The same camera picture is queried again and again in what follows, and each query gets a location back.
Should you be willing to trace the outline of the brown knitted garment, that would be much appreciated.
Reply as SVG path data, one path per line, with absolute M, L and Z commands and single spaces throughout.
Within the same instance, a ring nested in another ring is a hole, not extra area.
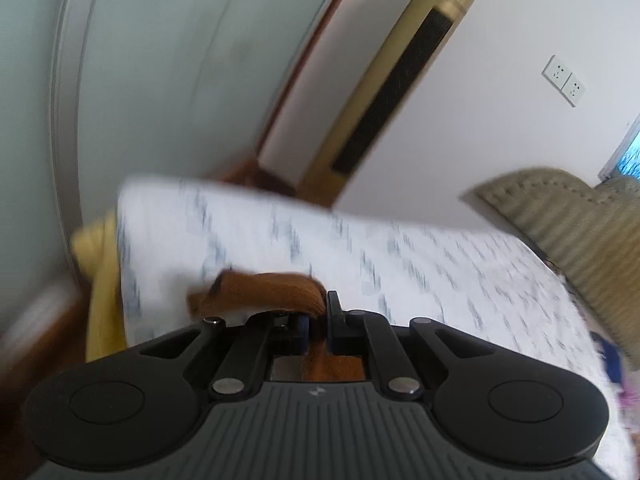
M 366 378 L 356 356 L 334 356 L 326 344 L 326 289 L 315 278 L 300 273 L 250 274 L 221 271 L 209 288 L 189 292 L 186 307 L 191 318 L 223 318 L 230 325 L 271 311 L 310 317 L 306 356 L 300 362 L 302 382 L 361 382 Z

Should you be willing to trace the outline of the white script-print bed quilt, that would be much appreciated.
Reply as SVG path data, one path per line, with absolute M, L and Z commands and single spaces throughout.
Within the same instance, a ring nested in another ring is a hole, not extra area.
M 131 178 L 116 234 L 128 344 L 188 325 L 186 297 L 223 270 L 312 276 L 347 310 L 396 325 L 425 316 L 596 385 L 610 409 L 594 460 L 615 479 L 638 467 L 616 394 L 562 278 L 518 238 L 334 214 L 231 185 Z

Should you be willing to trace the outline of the yellow blanket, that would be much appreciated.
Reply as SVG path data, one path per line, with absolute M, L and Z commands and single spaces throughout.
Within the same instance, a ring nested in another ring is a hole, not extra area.
M 91 292 L 86 361 L 96 361 L 127 348 L 115 211 L 86 224 L 70 239 L 70 249 Z

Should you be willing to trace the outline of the gold tower air conditioner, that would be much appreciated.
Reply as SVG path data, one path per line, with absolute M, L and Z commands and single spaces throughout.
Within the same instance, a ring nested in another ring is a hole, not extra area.
M 335 204 L 473 2 L 409 1 L 297 185 L 298 198 Z

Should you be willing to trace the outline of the olive green padded headboard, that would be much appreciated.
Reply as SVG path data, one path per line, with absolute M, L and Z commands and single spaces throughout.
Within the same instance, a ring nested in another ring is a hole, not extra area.
M 534 168 L 475 194 L 551 260 L 634 364 L 639 363 L 639 181 L 592 188 L 566 171 Z

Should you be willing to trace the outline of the navy blue small garment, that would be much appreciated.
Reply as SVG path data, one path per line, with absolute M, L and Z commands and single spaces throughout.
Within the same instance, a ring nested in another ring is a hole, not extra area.
M 600 353 L 608 378 L 610 378 L 610 381 L 614 382 L 614 384 L 620 385 L 623 382 L 623 365 L 616 345 L 598 334 L 595 334 L 594 338 L 596 338 L 596 341 L 600 344 Z

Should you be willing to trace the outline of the purple small garment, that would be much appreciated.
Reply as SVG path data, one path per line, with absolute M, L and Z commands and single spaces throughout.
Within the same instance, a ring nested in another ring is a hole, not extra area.
M 618 388 L 618 404 L 620 416 L 624 426 L 632 434 L 639 432 L 639 393 L 632 385 L 622 385 Z

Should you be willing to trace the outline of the frosted glass wardrobe door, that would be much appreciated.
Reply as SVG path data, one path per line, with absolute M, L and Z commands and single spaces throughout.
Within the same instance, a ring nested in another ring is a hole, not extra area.
M 1 324 L 133 174 L 254 148 L 331 0 L 1 0 Z

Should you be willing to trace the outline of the window with blue sky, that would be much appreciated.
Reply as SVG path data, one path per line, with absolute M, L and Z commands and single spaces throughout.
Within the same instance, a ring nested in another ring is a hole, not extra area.
M 630 126 L 622 143 L 599 172 L 601 181 L 640 176 L 640 116 Z

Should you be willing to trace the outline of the white wall socket plate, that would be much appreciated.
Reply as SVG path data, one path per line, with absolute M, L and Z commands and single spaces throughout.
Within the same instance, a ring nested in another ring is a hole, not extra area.
M 585 94 L 586 86 L 557 55 L 549 58 L 541 75 L 562 94 L 571 107 L 576 107 Z

